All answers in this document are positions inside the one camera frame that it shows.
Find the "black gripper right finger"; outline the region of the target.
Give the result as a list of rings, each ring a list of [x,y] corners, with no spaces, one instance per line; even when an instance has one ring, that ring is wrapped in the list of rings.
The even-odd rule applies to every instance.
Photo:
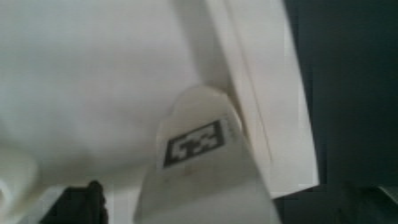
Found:
[[[398,224],[398,188],[345,184],[332,224]]]

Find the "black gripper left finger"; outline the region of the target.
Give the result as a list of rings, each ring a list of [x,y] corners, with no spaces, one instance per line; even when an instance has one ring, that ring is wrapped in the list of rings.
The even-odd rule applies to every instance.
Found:
[[[93,181],[85,187],[68,187],[39,224],[107,224],[103,186]]]

